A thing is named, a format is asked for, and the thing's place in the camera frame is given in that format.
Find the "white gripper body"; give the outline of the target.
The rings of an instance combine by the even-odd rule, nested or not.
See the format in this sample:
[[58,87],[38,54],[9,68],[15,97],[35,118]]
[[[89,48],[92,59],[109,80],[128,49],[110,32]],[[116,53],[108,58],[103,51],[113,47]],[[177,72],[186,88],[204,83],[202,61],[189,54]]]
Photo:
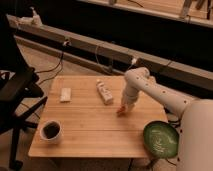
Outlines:
[[139,97],[139,91],[133,87],[126,87],[122,93],[121,103],[125,104],[125,108],[129,104],[135,104]]

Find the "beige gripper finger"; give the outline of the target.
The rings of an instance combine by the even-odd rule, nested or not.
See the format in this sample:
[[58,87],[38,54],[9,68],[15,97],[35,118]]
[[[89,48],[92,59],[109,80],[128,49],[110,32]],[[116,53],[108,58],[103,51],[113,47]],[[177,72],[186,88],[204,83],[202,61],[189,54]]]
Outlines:
[[132,111],[133,110],[133,108],[134,108],[134,104],[129,104],[129,105],[127,105],[127,111],[128,112],[130,112],[130,111]]
[[119,109],[123,110],[125,108],[125,104],[121,103]]

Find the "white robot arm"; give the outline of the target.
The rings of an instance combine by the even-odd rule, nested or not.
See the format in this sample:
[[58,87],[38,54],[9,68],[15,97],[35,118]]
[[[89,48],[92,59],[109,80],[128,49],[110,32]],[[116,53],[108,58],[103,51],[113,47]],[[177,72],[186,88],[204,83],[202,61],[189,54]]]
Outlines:
[[119,115],[129,113],[143,91],[181,119],[177,171],[213,171],[213,100],[197,99],[149,80],[145,67],[125,72]]

